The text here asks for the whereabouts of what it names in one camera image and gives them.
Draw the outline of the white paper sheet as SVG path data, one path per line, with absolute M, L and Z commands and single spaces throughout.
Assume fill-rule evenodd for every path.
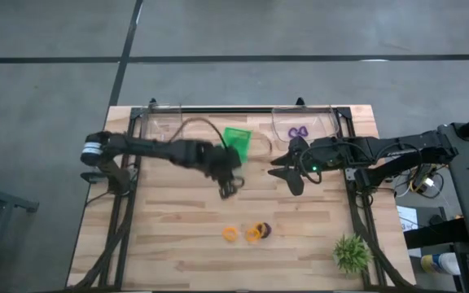
M 403 232 L 416 230 L 419 227 L 417 210 L 415 208 L 397 206 L 397 212 Z

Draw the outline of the black table frame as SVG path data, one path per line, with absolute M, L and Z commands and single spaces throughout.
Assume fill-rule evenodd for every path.
M 271 107 L 183 107 L 177 132 L 218 142 L 226 127 L 252 131 L 243 188 L 222 200 L 202 173 L 142 159 L 129 239 L 113 252 L 107 284 L 123 291 L 346 291 L 377 284 L 374 266 L 339 271 L 335 242 L 353 234 L 341 171 L 324 173 L 291 194 L 270 176 L 270 162 L 287 149 L 272 129 Z M 261 239 L 245 233 L 261 223 Z M 221 233 L 238 229 L 234 242 Z

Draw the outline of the yellow spring keychain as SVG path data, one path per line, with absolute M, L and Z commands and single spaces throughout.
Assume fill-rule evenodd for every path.
M 252 228 L 248 229 L 245 233 L 245 239 L 253 243 L 261 239 L 262 231 L 261 231 L 261 223 L 256 223 Z
M 228 242 L 234 242 L 238 239 L 239 232 L 238 229 L 234 226 L 226 227 L 222 233 L 222 237 Z

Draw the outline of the white plastic bottle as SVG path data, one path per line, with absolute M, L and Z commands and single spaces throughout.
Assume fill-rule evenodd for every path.
M 452 252 L 424 255 L 420 259 L 420 264 L 427 273 L 441 273 L 453 276 L 460 274 L 458 259 Z

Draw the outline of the clear plastic bin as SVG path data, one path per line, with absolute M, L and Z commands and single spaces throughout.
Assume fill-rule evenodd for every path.
M 182 124 L 182 110 L 180 107 L 156 103 L 140 109 L 140 129 L 138 137 L 150 140 L 147 150 L 140 150 L 137 156 L 175 160 L 178 158 L 178 147 L 169 139 L 177 132 Z
M 318 138 L 334 136 L 339 131 L 332 107 L 275 107 L 271 111 L 271 118 L 274 135 L 285 143 L 291 141 L 287 134 L 290 128 L 299 129 L 305 126 L 309 135 L 303 138 L 308 143 Z

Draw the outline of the yellow power strip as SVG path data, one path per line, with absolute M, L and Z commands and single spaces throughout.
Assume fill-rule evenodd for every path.
M 426 180 L 431 179 L 434 171 L 436 171 L 435 164 L 423 164 L 410 181 L 410 191 L 419 194 L 424 193 L 428 188 Z

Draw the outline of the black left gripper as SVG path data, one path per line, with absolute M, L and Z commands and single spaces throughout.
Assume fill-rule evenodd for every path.
M 236 192 L 237 179 L 234 171 L 242 166 L 238 152 L 232 147 L 214 146 L 202 140 L 179 139 L 169 144 L 169 161 L 183 168 L 193 168 L 217 181 L 221 199 L 228 197 L 228 181 L 230 192 Z

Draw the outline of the black spring keychain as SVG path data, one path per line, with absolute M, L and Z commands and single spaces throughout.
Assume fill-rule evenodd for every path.
M 236 192 L 230 192 L 230 179 L 228 180 L 228 197 L 227 197 L 227 199 L 234 196 L 238 192 L 238 190 L 241 189 L 245 185 L 245 179 L 243 177 L 236 176 L 236 179 L 237 179 L 237 187 L 238 187 Z

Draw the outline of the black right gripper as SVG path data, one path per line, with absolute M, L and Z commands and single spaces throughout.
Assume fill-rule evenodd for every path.
M 295 137 L 289 142 L 287 153 L 270 164 L 294 165 L 300 155 L 300 169 L 303 173 L 336 170 L 341 167 L 337 142 L 335 138 L 319 138 L 309 146 L 303 137 Z M 282 167 L 271 169 L 268 174 L 283 179 L 294 196 L 303 194 L 305 184 L 298 170 Z

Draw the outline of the green artificial plant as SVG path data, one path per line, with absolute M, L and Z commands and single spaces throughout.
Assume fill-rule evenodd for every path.
M 332 255 L 339 271 L 346 275 L 365 272 L 373 258 L 365 241 L 357 234 L 343 234 L 335 242 Z

